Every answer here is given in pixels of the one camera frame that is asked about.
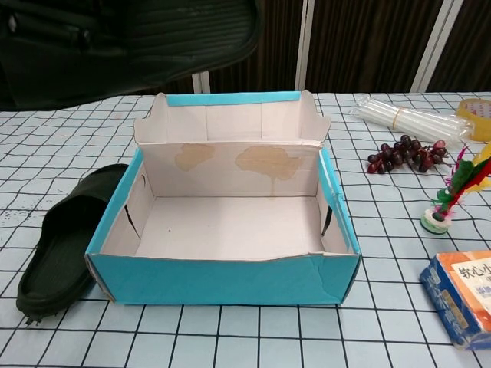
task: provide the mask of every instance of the black grid line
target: black grid line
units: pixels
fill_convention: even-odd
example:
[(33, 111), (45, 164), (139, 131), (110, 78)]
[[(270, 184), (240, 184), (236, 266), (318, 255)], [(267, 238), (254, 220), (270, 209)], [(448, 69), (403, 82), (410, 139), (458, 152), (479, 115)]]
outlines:
[[(257, 364), (259, 368), (261, 362), (261, 354), (268, 353), (262, 349), (261, 342), (265, 340), (293, 340), (298, 341), (300, 350), (299, 362), (301, 366), (304, 365), (304, 342), (305, 341), (336, 341), (341, 342), (343, 347), (344, 362), (346, 367), (349, 368), (351, 352), (346, 349), (345, 343), (379, 343), (383, 344), (387, 360), (391, 366), (395, 365), (392, 357), (390, 356), (390, 350), (387, 348), (388, 344), (413, 344), (421, 347), (427, 347), (429, 356), (433, 360), (433, 364), (437, 365), (437, 360), (433, 356), (430, 347), (445, 346), (451, 347), (450, 342), (433, 342), (427, 338), (427, 330), (422, 324), (418, 314), (432, 314), (436, 313), (435, 310), (418, 309), (419, 304), (416, 304), (414, 296), (411, 294), (409, 287), (421, 288), (419, 280), (412, 278), (407, 279), (407, 275), (401, 266), (403, 262), (425, 262), (429, 261), (431, 255), (437, 249), (435, 245), (435, 239), (438, 237), (432, 235), (426, 235), (423, 232), (417, 230), (419, 218), (416, 212), (410, 210), (417, 209), (419, 202), (427, 202), (430, 206), (430, 200), (432, 194), (440, 189), (437, 186), (438, 180), (446, 177), (446, 168), (443, 166), (432, 169), (425, 174), (420, 174), (410, 169), (397, 171), (394, 170), (391, 173), (385, 174), (385, 179), (380, 180), (378, 174), (370, 176), (366, 174), (365, 170), (365, 158), (368, 154), (373, 153), (380, 144), (385, 143), (387, 140), (390, 143), (391, 140), (395, 141), (397, 133), (383, 126), (377, 126), (372, 123), (365, 123), (362, 120), (353, 118), (349, 114), (349, 110), (354, 106), (356, 98), (360, 95), (353, 94), (321, 94), (316, 98), (316, 106), (321, 113), (331, 116), (332, 125), (329, 130), (328, 140), (326, 146), (330, 148), (331, 158), (334, 167), (337, 168), (339, 174), (339, 180), (343, 190), (357, 190), (361, 188), (369, 189), (370, 195), (366, 199), (350, 199), (347, 197), (348, 210), (350, 216), (354, 221), (364, 221), (369, 219), (369, 216), (364, 216), (362, 212), (352, 213), (354, 206), (363, 206), (364, 204), (374, 203), (374, 213), (372, 219), (380, 221), (383, 232), (380, 234), (358, 234), (359, 238), (364, 239), (364, 242), (375, 244), (379, 239), (385, 239), (388, 246), (389, 253), (383, 255), (367, 255), (362, 258), (362, 268), (366, 273), (366, 279), (356, 278), (355, 283), (358, 285), (364, 285), (364, 288), (369, 290), (369, 298), (371, 300), (371, 306), (353, 305), (349, 306), (335, 305), (335, 306), (267, 306), (267, 307), (296, 307), (298, 320), (298, 337), (277, 337), (267, 336), (261, 333), (261, 319), (272, 318), (271, 314), (261, 313), (262, 308), (258, 305), (251, 305), (247, 308), (252, 308), (258, 311), (258, 326), (257, 334), (223, 334), (220, 332), (220, 323), (222, 322), (222, 307), (219, 308), (219, 318), (217, 321), (215, 333), (183, 333), (180, 332), (181, 320), (183, 317), (183, 307), (181, 306), (179, 316), (176, 323), (176, 329), (170, 332), (146, 332), (140, 331), (140, 324), (145, 317), (145, 313), (149, 310), (143, 306), (140, 312), (137, 325), (134, 330), (118, 330), (118, 329), (104, 329), (101, 328), (101, 324), (104, 319), (104, 315), (109, 306), (109, 301), (103, 297), (83, 297), (82, 301), (102, 302), (104, 309), (101, 312), (97, 326), (94, 329), (79, 328), (71, 329), (64, 328), (63, 321), (65, 317), (72, 311), (72, 309), (65, 310), (61, 315), (61, 319), (58, 320), (54, 327), (44, 327), (42, 324), (39, 326), (26, 326), (24, 324), (25, 319), (21, 319), (16, 327), (4, 327), (0, 326), (0, 333), (7, 333), (8, 340), (4, 346), (0, 346), (0, 367), (4, 366), (18, 366), (18, 367), (59, 367), (65, 368), (69, 366), (65, 365), (53, 365), (41, 363), (46, 356), (48, 349), (54, 343), (54, 337), (60, 332), (76, 331), (92, 333), (90, 342), (85, 347), (79, 347), (84, 350), (84, 358), (82, 366), (86, 366), (87, 356), (94, 343), (94, 338), (97, 333), (116, 333), (121, 336), (131, 337), (131, 344), (128, 348), (127, 355), (125, 356), (124, 364), (120, 367), (126, 367), (130, 361), (131, 352), (135, 341), (139, 334), (152, 334), (152, 335), (165, 335), (173, 337), (172, 350), (169, 356), (168, 367), (172, 368), (173, 356), (176, 349), (177, 339), (179, 336), (183, 337), (206, 337), (208, 339), (213, 338), (215, 340), (214, 351), (210, 352), (213, 356), (213, 367), (216, 365), (219, 339), (223, 337), (234, 337), (237, 339), (257, 339)], [(436, 112), (451, 113), (458, 104), (459, 99), (469, 97), (484, 97), (491, 98), (491, 94), (374, 94), (374, 97), (379, 97), (387, 102), (393, 104), (400, 104), (401, 106), (424, 108), (427, 110), (433, 110)], [(133, 139), (133, 118), (144, 117), (148, 114), (152, 104), (153, 97), (114, 97), (107, 100), (100, 101), (98, 103), (89, 103), (83, 106), (65, 109), (60, 111), (51, 112), (21, 112), (21, 113), (2, 113), (0, 112), (0, 199), (6, 199), (6, 201), (0, 202), (0, 231), (5, 231), (5, 237), (2, 238), (0, 232), (0, 261), (2, 260), (2, 252), (6, 250), (9, 254), (22, 255), (26, 258), (16, 260), (17, 265), (11, 267), (9, 264), (4, 267), (0, 266), (0, 272), (3, 273), (4, 278), (3, 290), (0, 290), (0, 301), (9, 301), (11, 303), (15, 296), (12, 292), (12, 287), (15, 285), (16, 280), (22, 274), (22, 270), (25, 269), (25, 265), (31, 259), (34, 253), (35, 243), (37, 239), (31, 239), (29, 244), (17, 244), (18, 236), (21, 236), (22, 229), (40, 229), (41, 215), (43, 215), (50, 206), (47, 200), (54, 201), (53, 205), (58, 200), (64, 198), (67, 194), (66, 191), (70, 188), (61, 187), (63, 182), (59, 179), (66, 180), (66, 182), (76, 183), (82, 177), (93, 171), (99, 166), (115, 163), (115, 162), (128, 162), (131, 159), (131, 150), (135, 146)], [(477, 153), (482, 145), (472, 143), (470, 144), (470, 154)], [(459, 149), (453, 148), (450, 150), (450, 162), (454, 163)], [(415, 177), (414, 180), (408, 182), (405, 178)], [(384, 216), (379, 209), (380, 204), (390, 204), (394, 202), (393, 199), (377, 198), (374, 201), (373, 188), (389, 189), (395, 187), (400, 197), (404, 199), (404, 205), (401, 209), (404, 209), (402, 214), (387, 213), (387, 206)], [(53, 192), (53, 188), (61, 189), (61, 192)], [(445, 239), (447, 244), (455, 249), (459, 248), (461, 242), (479, 242), (484, 244), (485, 248), (490, 247), (491, 239), (488, 239), (487, 233), (483, 232), (477, 222), (488, 222), (490, 219), (485, 218), (485, 212), (479, 212), (479, 208), (485, 208), (489, 206), (490, 200), (486, 199), (488, 196), (485, 193), (478, 193), (468, 199), (463, 200), (463, 206), (460, 206), (459, 215), (453, 219), (456, 225), (469, 224), (474, 234), (470, 236), (450, 232), (439, 239)], [(472, 214), (483, 213), (484, 215), (472, 216)], [(407, 224), (414, 231), (414, 235), (405, 235), (406, 233), (399, 235), (389, 235), (386, 221), (401, 220), (409, 221), (411, 225)], [(357, 231), (357, 222), (355, 223), (355, 231)], [(417, 254), (417, 257), (411, 257), (414, 254), (408, 254), (408, 256), (397, 256), (394, 250), (393, 242), (399, 243), (409, 241), (410, 239), (417, 239), (421, 243), (423, 253)], [(397, 266), (397, 272), (400, 277), (395, 280), (378, 280), (371, 274), (372, 270), (367, 267), (366, 262), (371, 261), (394, 261)], [(381, 307), (377, 305), (377, 298), (372, 290), (373, 284), (394, 284), (401, 285), (404, 288), (409, 304), (405, 307)], [(340, 331), (339, 338), (316, 338), (305, 337), (302, 333), (302, 309), (326, 309), (329, 308), (336, 311), (338, 328)], [(347, 336), (343, 327), (341, 326), (341, 313), (343, 311), (351, 311), (351, 313), (357, 313), (359, 311), (370, 311), (374, 313), (377, 318), (377, 325), (381, 332), (380, 338), (372, 339), (356, 339)], [(407, 313), (412, 312), (414, 314), (418, 328), (420, 330), (423, 339), (421, 341), (412, 340), (394, 340), (388, 338), (384, 331), (384, 326), (381, 322), (379, 313), (394, 312), (394, 313)], [(15, 333), (26, 330), (43, 330), (46, 333), (49, 332), (49, 338), (46, 340), (46, 347), (42, 354), (37, 356), (36, 364), (20, 364), (14, 362), (3, 362), (2, 357), (5, 351), (9, 348), (9, 344), (12, 341)], [(193, 347), (189, 346), (189, 354), (193, 354)], [(483, 366), (483, 363), (479, 361), (479, 358), (474, 353), (473, 359), (479, 366)]]

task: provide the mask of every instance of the checkered tablecloth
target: checkered tablecloth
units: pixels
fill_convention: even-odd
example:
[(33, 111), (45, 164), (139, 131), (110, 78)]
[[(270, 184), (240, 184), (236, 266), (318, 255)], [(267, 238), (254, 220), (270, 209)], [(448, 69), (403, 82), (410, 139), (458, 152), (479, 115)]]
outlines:
[[(491, 99), (490, 93), (372, 96), (441, 113), (453, 113), (463, 98)], [(342, 306), (123, 306), (94, 287), (68, 310), (29, 327), (15, 308), (16, 287), (44, 214), (93, 169), (131, 160), (133, 119), (147, 115), (153, 97), (0, 113), (0, 367), (491, 367), (491, 351), (461, 352), (450, 344), (418, 281), (437, 252), (489, 249), (491, 192), (468, 195), (448, 234), (425, 232), (419, 217), (450, 169), (366, 174), (367, 156), (400, 134), (350, 115), (357, 97), (316, 100), (318, 112), (332, 119), (325, 144), (364, 256)], [(471, 143), (470, 150), (482, 146)], [(460, 148), (450, 151), (450, 161)]]

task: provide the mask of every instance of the cardboard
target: cardboard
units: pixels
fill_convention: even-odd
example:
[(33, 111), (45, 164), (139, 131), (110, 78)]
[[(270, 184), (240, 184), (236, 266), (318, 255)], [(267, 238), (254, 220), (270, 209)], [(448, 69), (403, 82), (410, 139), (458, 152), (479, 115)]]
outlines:
[(420, 279), (457, 348), (491, 349), (491, 251), (439, 253)]
[(128, 304), (333, 304), (360, 251), (305, 91), (156, 96), (87, 249)]

